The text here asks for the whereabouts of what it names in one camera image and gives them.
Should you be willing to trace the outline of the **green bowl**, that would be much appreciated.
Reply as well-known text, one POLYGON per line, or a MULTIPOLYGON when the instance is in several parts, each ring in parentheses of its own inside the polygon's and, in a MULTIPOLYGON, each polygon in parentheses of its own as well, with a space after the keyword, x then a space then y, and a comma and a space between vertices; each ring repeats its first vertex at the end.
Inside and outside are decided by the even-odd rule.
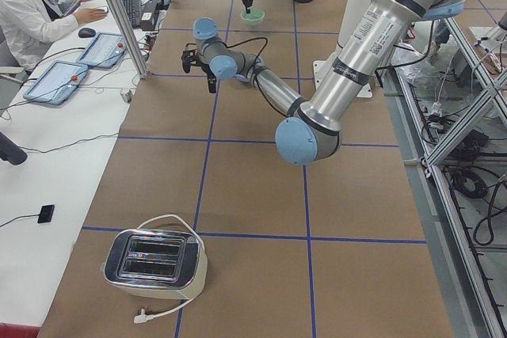
POLYGON ((263 9, 243 10, 240 18, 245 25, 256 26, 263 23, 265 19, 265 11, 263 9))

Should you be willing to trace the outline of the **far blue teach pendant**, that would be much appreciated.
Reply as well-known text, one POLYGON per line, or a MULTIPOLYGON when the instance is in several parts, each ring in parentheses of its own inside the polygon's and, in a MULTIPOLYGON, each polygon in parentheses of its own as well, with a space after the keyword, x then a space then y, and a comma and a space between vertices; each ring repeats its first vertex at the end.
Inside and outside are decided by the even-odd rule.
POLYGON ((76 63, 109 69, 124 56, 127 47, 120 34, 99 32, 76 59, 76 63))

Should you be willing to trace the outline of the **blue teach pendant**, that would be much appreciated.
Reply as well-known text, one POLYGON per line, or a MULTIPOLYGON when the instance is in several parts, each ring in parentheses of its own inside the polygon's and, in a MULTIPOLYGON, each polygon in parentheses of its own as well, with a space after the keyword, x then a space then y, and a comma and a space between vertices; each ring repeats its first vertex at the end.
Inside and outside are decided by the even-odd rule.
POLYGON ((124 56, 127 47, 120 34, 99 32, 76 59, 76 63, 109 69, 124 56))
POLYGON ((60 105, 86 78, 89 67, 80 63, 54 61, 24 93, 30 102, 60 105))

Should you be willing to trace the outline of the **black keyboard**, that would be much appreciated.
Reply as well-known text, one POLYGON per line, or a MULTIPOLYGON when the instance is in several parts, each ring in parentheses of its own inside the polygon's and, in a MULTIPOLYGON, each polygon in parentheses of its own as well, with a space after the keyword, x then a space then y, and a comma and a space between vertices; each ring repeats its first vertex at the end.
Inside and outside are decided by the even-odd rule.
POLYGON ((128 20, 130 21, 133 28, 140 26, 141 18, 141 0, 121 0, 124 6, 124 10, 127 14, 128 20))

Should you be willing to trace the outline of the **black computer mouse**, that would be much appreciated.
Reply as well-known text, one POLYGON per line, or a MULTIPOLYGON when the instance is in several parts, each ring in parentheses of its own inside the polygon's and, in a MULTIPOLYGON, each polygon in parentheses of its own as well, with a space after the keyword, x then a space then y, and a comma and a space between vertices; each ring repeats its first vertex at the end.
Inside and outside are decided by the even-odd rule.
POLYGON ((92 28, 81 28, 78 31, 78 36, 80 38, 92 38, 96 36, 96 31, 92 28))

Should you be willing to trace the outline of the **near blue teach pendant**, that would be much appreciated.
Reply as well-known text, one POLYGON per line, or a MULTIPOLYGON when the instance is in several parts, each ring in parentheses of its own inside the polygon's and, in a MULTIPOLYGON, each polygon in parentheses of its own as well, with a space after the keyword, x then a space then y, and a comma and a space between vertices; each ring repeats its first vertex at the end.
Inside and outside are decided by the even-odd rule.
POLYGON ((89 67, 80 63, 54 61, 24 93, 30 102, 60 105, 86 78, 89 67))

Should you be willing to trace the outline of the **white and chrome toaster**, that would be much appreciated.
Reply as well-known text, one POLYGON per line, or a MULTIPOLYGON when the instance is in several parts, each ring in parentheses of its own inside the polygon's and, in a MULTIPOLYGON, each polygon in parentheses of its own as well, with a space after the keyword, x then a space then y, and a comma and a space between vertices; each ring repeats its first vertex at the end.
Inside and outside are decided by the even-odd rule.
POLYGON ((195 234, 130 229, 115 237, 103 273, 135 296, 189 300, 203 291, 207 269, 204 243, 195 234))

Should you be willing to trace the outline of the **person in white coat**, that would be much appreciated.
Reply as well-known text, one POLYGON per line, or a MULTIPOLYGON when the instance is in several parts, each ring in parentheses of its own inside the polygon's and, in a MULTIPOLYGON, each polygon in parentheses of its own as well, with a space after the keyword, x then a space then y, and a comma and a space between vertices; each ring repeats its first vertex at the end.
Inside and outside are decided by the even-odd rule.
POLYGON ((33 72, 54 42, 107 16, 100 8, 66 14, 75 1, 90 0, 1 0, 1 29, 7 46, 27 72, 33 72))

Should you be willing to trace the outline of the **small black square device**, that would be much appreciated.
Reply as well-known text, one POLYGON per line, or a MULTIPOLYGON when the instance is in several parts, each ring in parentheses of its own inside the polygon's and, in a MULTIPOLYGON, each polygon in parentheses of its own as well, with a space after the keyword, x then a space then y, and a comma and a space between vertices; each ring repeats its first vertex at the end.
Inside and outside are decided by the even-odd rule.
POLYGON ((38 214, 37 223, 46 224, 51 222, 54 210, 54 204, 43 205, 40 209, 40 213, 38 214))

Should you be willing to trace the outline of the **aluminium frame post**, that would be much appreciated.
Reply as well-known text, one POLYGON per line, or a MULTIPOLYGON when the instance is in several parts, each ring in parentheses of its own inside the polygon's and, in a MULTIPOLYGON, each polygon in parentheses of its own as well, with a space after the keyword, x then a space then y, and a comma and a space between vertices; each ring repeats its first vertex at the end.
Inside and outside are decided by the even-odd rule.
POLYGON ((114 20, 126 41, 128 53, 134 63, 137 74, 140 79, 143 79, 148 75, 147 64, 141 53, 140 46, 134 34, 134 29, 128 19, 123 3, 121 0, 106 0, 106 2, 108 3, 110 12, 112 13, 114 20))

